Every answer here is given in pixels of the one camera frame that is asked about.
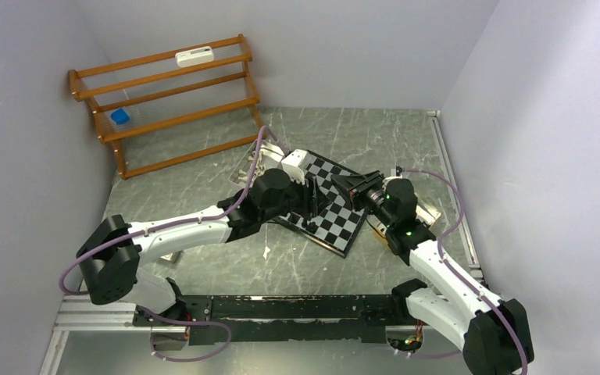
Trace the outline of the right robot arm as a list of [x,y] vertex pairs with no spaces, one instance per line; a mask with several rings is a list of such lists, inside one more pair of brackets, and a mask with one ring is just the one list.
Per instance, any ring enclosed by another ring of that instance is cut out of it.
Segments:
[[424,276],[398,285],[390,311],[399,323],[428,324],[462,353],[472,374],[526,374],[534,360],[527,311],[478,283],[443,249],[417,212],[413,184],[381,172],[331,178],[347,206],[384,226],[388,248]]

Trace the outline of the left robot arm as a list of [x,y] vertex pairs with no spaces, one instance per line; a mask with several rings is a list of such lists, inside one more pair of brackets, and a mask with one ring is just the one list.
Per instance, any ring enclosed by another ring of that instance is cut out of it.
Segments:
[[77,265],[94,305],[134,303],[173,325],[185,313],[180,291],[171,280],[145,273],[144,265],[190,248],[252,236],[278,217],[310,220],[331,203],[315,178],[294,181],[282,169],[271,169],[234,196],[188,215],[137,223],[110,216],[78,250]]

